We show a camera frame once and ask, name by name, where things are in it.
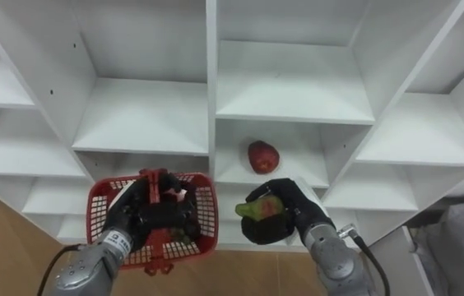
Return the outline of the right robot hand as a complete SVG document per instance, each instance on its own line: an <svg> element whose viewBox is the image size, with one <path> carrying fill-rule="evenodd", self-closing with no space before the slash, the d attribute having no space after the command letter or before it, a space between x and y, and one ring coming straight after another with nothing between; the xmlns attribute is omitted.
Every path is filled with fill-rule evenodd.
<svg viewBox="0 0 464 296"><path fill-rule="evenodd" d="M317 224L335 225L321 206L306 196L307 188L292 178L271 179L250 192L245 205L251 206L267 196L276 197L282 205L279 213L256 220L252 215L241 215L241 231L252 243L268 245L288 238L296 229L301 238Z"/></svg>

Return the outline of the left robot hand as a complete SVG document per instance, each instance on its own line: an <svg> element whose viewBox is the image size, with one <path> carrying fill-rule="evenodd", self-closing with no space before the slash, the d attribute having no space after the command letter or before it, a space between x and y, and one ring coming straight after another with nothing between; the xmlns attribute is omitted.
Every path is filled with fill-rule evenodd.
<svg viewBox="0 0 464 296"><path fill-rule="evenodd" d="M142 177L125 186L109 204L103 230L126 233L131 252L144 247L154 229L181 229L192 241L201 237L196 188L172 173L159 174L158 188L160 201L152 203L151 181Z"/></svg>

